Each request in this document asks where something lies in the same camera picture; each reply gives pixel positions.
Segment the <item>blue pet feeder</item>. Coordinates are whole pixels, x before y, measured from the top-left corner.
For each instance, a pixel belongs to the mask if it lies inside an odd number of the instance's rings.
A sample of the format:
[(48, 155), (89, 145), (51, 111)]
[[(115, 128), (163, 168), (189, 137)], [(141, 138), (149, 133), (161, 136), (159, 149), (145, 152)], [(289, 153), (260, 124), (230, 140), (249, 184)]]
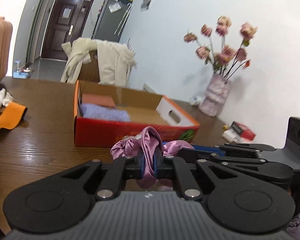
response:
[(15, 79), (28, 79), (30, 77), (30, 73), (24, 72), (24, 68), (21, 66), (20, 61), (14, 62), (14, 72), (12, 77)]

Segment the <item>white panel against wall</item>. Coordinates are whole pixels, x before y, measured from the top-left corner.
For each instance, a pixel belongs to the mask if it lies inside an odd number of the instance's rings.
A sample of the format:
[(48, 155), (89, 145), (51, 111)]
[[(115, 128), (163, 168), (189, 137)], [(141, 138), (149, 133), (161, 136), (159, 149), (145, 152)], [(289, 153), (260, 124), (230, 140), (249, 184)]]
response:
[(156, 94), (156, 91), (147, 83), (143, 84), (142, 91), (147, 92), (147, 93)]

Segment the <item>lavender knitted cloth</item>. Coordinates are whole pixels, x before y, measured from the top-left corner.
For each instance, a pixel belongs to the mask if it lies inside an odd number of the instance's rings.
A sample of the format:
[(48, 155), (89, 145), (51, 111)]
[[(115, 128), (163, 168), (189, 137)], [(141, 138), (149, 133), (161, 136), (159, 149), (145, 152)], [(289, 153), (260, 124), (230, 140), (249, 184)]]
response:
[(131, 121), (129, 114), (125, 110), (107, 108), (90, 103), (81, 104), (80, 110), (84, 118), (119, 122)]

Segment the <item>grey refrigerator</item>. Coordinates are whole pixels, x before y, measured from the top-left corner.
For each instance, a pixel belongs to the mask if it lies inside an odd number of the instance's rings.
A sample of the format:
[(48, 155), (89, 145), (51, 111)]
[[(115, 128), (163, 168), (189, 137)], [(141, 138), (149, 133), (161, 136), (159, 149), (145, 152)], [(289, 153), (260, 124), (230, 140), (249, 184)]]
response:
[(104, 0), (91, 39), (119, 42), (132, 5), (130, 0)]

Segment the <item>red black small box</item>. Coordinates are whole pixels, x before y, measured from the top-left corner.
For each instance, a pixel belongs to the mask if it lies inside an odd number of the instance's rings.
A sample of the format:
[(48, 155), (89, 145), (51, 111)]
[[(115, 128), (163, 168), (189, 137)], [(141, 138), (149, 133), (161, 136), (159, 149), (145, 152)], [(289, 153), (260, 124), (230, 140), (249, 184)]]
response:
[(256, 137), (256, 134), (244, 124), (233, 121), (231, 128), (242, 138), (253, 141)]

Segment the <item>wall poster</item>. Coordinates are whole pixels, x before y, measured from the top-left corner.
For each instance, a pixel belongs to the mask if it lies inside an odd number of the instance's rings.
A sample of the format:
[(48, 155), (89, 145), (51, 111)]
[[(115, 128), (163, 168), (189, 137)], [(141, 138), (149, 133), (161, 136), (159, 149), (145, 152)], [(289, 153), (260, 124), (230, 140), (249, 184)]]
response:
[(147, 11), (151, 8), (154, 0), (143, 0), (140, 5), (140, 11)]

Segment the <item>wooden chair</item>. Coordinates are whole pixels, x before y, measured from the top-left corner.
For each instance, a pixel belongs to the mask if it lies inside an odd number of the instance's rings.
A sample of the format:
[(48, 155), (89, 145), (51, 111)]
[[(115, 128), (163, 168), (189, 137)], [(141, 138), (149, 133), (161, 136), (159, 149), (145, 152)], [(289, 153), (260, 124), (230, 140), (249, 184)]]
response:
[(81, 72), (78, 79), (90, 82), (100, 82), (100, 74), (98, 68), (97, 51), (90, 52), (91, 62), (82, 64)]

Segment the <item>red orange cardboard box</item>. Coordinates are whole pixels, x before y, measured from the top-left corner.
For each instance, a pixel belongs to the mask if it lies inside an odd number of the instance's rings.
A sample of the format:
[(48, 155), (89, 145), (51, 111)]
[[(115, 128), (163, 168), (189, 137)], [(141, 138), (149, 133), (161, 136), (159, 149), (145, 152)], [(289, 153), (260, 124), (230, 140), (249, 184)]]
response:
[[(84, 94), (111, 97), (129, 122), (85, 118), (81, 111)], [(135, 136), (151, 126), (163, 141), (184, 139), (191, 142), (200, 124), (165, 95), (140, 90), (99, 85), (78, 80), (74, 93), (74, 143), (82, 147), (112, 147), (125, 136)]]

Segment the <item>pink textured vase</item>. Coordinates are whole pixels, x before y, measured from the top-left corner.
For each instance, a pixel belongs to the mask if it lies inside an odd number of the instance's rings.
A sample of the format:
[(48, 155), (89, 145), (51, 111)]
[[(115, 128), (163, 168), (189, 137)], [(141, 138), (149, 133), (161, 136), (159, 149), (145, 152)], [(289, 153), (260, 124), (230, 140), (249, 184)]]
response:
[(231, 81), (219, 74), (213, 74), (205, 91), (205, 98), (199, 110), (210, 117), (219, 114), (228, 98)]

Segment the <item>small white medicine bottle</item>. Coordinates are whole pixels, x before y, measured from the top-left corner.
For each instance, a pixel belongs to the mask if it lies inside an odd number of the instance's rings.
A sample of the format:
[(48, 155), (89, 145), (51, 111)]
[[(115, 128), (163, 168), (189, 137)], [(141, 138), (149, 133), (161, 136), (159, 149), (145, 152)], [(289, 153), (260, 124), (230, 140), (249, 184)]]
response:
[(201, 96), (193, 96), (189, 100), (189, 104), (191, 106), (199, 106), (203, 101), (203, 98)]

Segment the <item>beige jacket on chair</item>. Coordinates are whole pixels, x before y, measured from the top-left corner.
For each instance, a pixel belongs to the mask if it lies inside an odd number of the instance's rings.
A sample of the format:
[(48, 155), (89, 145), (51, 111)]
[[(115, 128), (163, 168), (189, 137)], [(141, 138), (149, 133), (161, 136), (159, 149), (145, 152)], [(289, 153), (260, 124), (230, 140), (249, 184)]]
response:
[(83, 64), (91, 63), (90, 52), (95, 51), (100, 84), (126, 87), (130, 72), (136, 66), (134, 51), (126, 44), (106, 40), (78, 38), (74, 42), (62, 44), (68, 57), (61, 82), (75, 83)]

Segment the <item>rust brown felt cloth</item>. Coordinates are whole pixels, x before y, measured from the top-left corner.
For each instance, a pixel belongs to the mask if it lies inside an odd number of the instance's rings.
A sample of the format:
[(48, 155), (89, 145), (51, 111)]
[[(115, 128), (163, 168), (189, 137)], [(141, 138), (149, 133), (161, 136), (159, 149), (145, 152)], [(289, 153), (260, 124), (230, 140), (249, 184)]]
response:
[(116, 104), (111, 96), (98, 94), (82, 94), (82, 103), (99, 105), (102, 107), (115, 108)]

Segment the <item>dried pink roses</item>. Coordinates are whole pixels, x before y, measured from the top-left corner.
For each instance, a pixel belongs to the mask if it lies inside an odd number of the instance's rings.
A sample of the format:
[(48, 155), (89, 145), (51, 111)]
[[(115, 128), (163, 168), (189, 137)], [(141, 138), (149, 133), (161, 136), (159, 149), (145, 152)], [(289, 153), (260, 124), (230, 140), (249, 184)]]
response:
[[(251, 65), (246, 48), (258, 31), (258, 27), (253, 26), (249, 22), (243, 23), (239, 30), (242, 38), (241, 44), (237, 49), (234, 49), (226, 44), (226, 36), (231, 26), (232, 21), (230, 17), (224, 15), (218, 18), (215, 28), (204, 24), (200, 29), (200, 35), (208, 39), (208, 45), (200, 43), (199, 36), (190, 31), (183, 37), (184, 42), (195, 43), (197, 45), (196, 55), (198, 58), (203, 60), (205, 64), (210, 64), (213, 72), (226, 80), (230, 79), (239, 68), (246, 69)], [(213, 33), (216, 33), (221, 38), (220, 51), (214, 50), (211, 38)]]

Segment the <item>pink satin scrunchie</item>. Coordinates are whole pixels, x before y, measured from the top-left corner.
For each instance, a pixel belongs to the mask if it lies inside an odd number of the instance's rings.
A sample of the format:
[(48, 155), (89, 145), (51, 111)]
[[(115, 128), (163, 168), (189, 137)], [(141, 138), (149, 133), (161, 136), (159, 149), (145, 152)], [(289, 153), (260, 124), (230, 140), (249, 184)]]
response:
[(137, 156), (139, 150), (143, 151), (145, 157), (145, 172), (142, 179), (137, 180), (139, 187), (149, 189), (157, 182), (162, 183), (166, 187), (172, 187), (172, 182), (168, 179), (156, 179), (154, 176), (153, 156), (155, 150), (158, 150), (162, 156), (175, 156), (181, 149), (194, 149), (194, 147), (184, 140), (169, 141), (166, 144), (162, 143), (162, 139), (151, 126), (142, 130), (136, 136), (126, 136), (118, 141), (110, 150), (113, 159), (125, 156)]

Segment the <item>dark brown door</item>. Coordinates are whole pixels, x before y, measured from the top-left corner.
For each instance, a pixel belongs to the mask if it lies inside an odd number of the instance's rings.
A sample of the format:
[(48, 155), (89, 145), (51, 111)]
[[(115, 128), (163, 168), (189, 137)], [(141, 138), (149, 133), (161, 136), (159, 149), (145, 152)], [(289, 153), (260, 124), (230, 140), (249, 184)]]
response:
[(83, 34), (94, 0), (56, 0), (47, 25), (41, 58), (67, 60), (62, 44)]

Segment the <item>white charger plug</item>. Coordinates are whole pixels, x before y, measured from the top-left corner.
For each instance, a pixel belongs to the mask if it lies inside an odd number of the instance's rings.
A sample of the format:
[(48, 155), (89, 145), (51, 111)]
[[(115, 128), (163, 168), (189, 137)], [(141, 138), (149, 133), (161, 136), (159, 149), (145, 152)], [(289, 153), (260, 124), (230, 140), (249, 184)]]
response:
[(224, 131), (222, 134), (222, 138), (225, 139), (227, 142), (241, 142), (241, 137), (233, 129), (228, 129)]

